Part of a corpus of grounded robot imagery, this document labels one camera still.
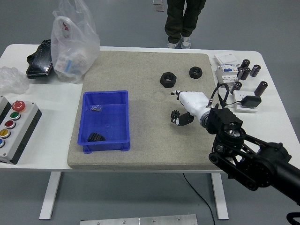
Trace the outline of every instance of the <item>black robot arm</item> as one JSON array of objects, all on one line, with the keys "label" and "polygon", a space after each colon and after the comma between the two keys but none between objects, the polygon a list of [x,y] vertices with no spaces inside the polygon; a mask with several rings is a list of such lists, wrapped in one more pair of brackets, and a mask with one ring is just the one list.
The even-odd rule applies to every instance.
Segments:
[{"label": "black robot arm", "polygon": [[[300,170],[289,164],[291,156],[282,143],[266,143],[251,137],[228,108],[213,108],[206,123],[216,134],[210,161],[249,190],[273,186],[300,205]],[[259,146],[254,152],[244,141]]]}]

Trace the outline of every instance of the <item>white table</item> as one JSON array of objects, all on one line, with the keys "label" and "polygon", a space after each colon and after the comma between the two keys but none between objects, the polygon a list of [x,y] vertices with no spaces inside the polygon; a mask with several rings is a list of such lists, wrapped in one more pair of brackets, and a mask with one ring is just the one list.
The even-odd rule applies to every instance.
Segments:
[{"label": "white table", "polygon": [[[16,67],[25,74],[28,63],[26,57],[34,53],[38,45],[10,45],[0,58],[0,67]],[[212,71],[217,68],[214,55],[224,52],[222,50],[182,50],[157,48],[126,48],[101,47],[101,51],[136,51],[136,52],[179,52],[204,53],[210,58]],[[232,106],[230,109],[243,121],[243,128],[247,134],[267,142],[282,142],[292,159],[290,163],[300,169],[300,144],[288,119],[284,106],[267,70],[263,58],[258,52],[231,51],[240,61],[249,59],[251,66],[259,64],[262,69],[257,77],[248,77],[243,82],[243,90],[254,91],[260,81],[269,85],[262,95],[262,103],[257,113],[237,113]],[[82,83],[62,83],[57,79],[30,80],[30,88],[22,95],[5,94],[9,102],[25,100],[35,102],[43,115],[29,140],[24,153],[17,165],[0,164],[1,170],[40,170],[51,171],[49,185],[45,195],[40,219],[50,219],[58,187],[60,173],[63,171],[76,171],[67,165],[68,148],[73,131],[73,125],[82,90]],[[228,103],[233,102],[230,95]],[[228,219],[222,181],[221,170],[195,170],[195,171],[155,171],[171,173],[211,173],[217,213],[219,219]]]}]

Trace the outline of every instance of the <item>black gear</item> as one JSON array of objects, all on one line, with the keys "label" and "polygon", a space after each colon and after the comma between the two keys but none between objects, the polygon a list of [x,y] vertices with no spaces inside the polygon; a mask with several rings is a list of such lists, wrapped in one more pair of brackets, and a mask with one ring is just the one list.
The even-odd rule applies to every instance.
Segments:
[{"label": "black gear", "polygon": [[171,113],[171,118],[174,120],[174,119],[177,119],[178,117],[180,116],[180,112],[177,111],[177,110],[173,110],[172,113]]}]

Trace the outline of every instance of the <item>black pants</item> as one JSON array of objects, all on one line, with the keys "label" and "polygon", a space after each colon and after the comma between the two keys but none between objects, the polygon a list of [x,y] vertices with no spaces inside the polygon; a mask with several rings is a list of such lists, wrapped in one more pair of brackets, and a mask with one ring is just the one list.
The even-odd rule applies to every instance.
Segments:
[{"label": "black pants", "polygon": [[[187,8],[183,15],[184,4]],[[180,41],[180,34],[189,37],[195,30],[198,15],[204,7],[206,0],[168,0],[168,18],[165,23],[165,32],[170,43]]]}]

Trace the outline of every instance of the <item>leg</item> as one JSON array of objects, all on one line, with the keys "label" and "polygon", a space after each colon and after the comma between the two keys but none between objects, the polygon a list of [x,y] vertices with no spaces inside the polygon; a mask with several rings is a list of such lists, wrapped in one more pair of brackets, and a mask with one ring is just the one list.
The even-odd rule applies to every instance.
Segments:
[{"label": "leg", "polygon": [[165,32],[169,36],[169,42],[173,44],[180,41],[184,3],[185,0],[168,0],[168,18],[165,23]]},{"label": "leg", "polygon": [[51,172],[39,219],[51,219],[56,192],[60,183],[60,175],[61,172]]},{"label": "leg", "polygon": [[187,0],[187,8],[183,16],[182,35],[189,37],[195,30],[198,16],[204,8],[206,0]]},{"label": "leg", "polygon": [[215,195],[217,217],[218,219],[229,219],[221,180],[221,174],[211,173],[211,181]]}]

